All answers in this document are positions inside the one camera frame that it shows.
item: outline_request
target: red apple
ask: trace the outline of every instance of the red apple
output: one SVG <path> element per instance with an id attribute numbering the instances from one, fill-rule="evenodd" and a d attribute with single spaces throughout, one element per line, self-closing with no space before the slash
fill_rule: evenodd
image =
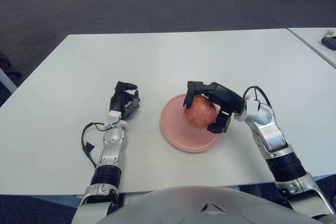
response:
<path id="1" fill-rule="evenodd" d="M 215 122 L 217 111 L 206 97 L 195 95 L 191 107 L 184 107 L 184 117 L 190 126 L 200 129 Z"/>

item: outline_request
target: gray carpet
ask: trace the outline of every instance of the gray carpet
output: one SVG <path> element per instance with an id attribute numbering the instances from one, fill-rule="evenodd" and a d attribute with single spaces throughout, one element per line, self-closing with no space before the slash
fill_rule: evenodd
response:
<path id="1" fill-rule="evenodd" d="M 17 85 L 68 34 L 327 26 L 335 0 L 0 0 L 0 49 L 23 72 Z M 0 105 L 8 96 L 0 86 Z"/>
<path id="2" fill-rule="evenodd" d="M 75 208 L 28 196 L 0 196 L 2 224 L 68 224 L 75 212 Z"/>

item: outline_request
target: robotic hand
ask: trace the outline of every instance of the robotic hand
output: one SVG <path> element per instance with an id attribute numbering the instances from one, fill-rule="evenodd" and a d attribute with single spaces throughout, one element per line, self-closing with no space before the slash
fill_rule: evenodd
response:
<path id="1" fill-rule="evenodd" d="M 326 197 L 315 183 L 310 173 L 306 172 L 296 156 L 286 136 L 278 127 L 275 113 L 265 93 L 258 86 L 249 87 L 243 97 L 230 89 L 212 82 L 205 85 L 199 81 L 189 81 L 184 104 L 187 109 L 193 102 L 193 96 L 204 94 L 220 106 L 216 121 L 207 130 L 213 133 L 226 132 L 230 117 L 245 123 L 252 131 L 253 139 L 275 178 L 276 186 L 283 192 L 294 210 L 308 216 L 335 214 Z M 246 96 L 250 89 L 255 91 L 255 99 Z M 257 90 L 266 100 L 260 103 Z"/>
<path id="2" fill-rule="evenodd" d="M 139 108 L 139 92 L 137 86 L 119 81 L 115 93 L 110 101 L 110 112 L 107 123 L 89 123 L 82 133 L 82 148 L 86 156 L 94 165 L 95 174 L 91 185 L 85 190 L 83 198 L 76 211 L 72 223 L 95 223 L 106 214 L 119 209 L 119 183 L 125 160 L 127 143 L 125 132 L 129 130 L 125 121 Z M 95 125 L 99 131 L 105 132 L 103 137 L 103 151 L 97 164 L 91 158 L 90 152 L 94 148 L 90 143 L 84 144 L 85 130 Z"/>

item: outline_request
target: black object on table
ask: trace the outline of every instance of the black object on table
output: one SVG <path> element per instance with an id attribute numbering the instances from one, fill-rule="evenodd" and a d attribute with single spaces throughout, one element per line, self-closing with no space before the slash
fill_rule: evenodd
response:
<path id="1" fill-rule="evenodd" d="M 336 37 L 323 37 L 321 43 L 331 50 L 336 50 Z"/>

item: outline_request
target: pink plate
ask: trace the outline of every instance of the pink plate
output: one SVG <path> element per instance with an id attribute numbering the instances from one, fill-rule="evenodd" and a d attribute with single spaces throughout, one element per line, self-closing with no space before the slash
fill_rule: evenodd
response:
<path id="1" fill-rule="evenodd" d="M 188 125 L 183 114 L 184 97 L 185 94 L 180 94 L 172 98 L 163 108 L 160 120 L 162 132 L 172 145 L 183 151 L 206 151 L 222 138 L 222 134 L 213 134 L 206 128 L 195 129 Z"/>

